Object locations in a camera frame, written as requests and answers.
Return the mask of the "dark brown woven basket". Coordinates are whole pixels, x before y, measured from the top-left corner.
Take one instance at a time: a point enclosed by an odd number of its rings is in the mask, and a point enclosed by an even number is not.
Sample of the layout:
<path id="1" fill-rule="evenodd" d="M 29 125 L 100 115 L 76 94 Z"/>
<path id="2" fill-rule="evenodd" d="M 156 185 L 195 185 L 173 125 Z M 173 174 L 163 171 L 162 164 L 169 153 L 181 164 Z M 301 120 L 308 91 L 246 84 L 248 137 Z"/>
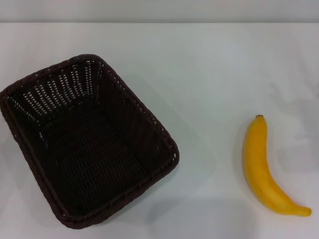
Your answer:
<path id="1" fill-rule="evenodd" d="M 94 54 L 7 86 L 0 111 L 55 217 L 71 229 L 102 223 L 179 163 L 165 127 Z"/>

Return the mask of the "yellow banana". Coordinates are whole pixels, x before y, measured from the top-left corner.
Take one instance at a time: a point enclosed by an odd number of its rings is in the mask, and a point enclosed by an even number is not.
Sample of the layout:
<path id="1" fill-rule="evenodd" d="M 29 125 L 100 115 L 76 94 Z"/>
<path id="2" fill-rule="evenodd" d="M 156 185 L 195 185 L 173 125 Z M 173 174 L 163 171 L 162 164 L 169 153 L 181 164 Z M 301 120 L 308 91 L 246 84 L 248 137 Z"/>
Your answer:
<path id="1" fill-rule="evenodd" d="M 296 204 L 273 179 L 267 161 L 267 123 L 257 115 L 247 127 L 243 143 L 243 169 L 255 197 L 269 210 L 282 214 L 308 217 L 312 210 Z"/>

